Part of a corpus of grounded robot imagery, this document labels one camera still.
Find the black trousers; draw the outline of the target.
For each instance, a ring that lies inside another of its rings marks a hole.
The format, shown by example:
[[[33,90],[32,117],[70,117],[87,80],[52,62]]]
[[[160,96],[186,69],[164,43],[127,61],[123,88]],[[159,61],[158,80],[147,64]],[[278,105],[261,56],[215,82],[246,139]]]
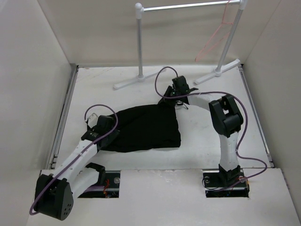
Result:
[[[178,148],[181,134],[175,107],[165,102],[141,105],[116,113],[118,136],[102,150],[129,153],[158,148]]]

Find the pink wire hanger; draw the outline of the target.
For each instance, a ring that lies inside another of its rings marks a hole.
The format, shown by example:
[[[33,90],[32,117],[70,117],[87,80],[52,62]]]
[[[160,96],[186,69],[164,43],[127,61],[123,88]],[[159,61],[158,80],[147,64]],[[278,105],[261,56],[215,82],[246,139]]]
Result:
[[[230,30],[232,28],[232,25],[234,24],[234,21],[230,21],[227,19],[227,10],[229,4],[230,1],[226,3],[220,25],[211,35],[211,37],[204,45],[204,47],[196,55],[195,62],[199,62],[202,58],[204,58],[207,54],[209,54],[214,48],[216,48],[224,39],[226,39],[230,34]]]

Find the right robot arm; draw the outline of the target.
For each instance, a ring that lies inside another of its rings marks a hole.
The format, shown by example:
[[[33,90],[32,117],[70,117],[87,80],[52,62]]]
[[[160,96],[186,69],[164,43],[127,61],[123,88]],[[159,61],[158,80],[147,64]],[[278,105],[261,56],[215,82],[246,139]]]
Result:
[[[218,179],[214,187],[224,190],[238,182],[241,169],[236,154],[238,134],[244,120],[232,95],[226,94],[215,99],[211,94],[193,93],[196,88],[190,89],[184,76],[172,79],[162,96],[163,100],[182,101],[208,110],[213,127],[220,139],[221,158],[219,162]]]

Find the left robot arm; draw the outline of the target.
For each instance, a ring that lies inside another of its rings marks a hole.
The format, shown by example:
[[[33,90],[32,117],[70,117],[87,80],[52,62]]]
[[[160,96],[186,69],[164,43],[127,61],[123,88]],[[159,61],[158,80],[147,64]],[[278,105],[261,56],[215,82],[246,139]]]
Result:
[[[116,114],[99,116],[94,126],[92,119],[87,119],[87,131],[71,155],[53,172],[37,179],[30,215],[40,213],[63,221],[76,198],[91,186],[105,184],[105,167],[90,160],[119,135],[118,122]]]

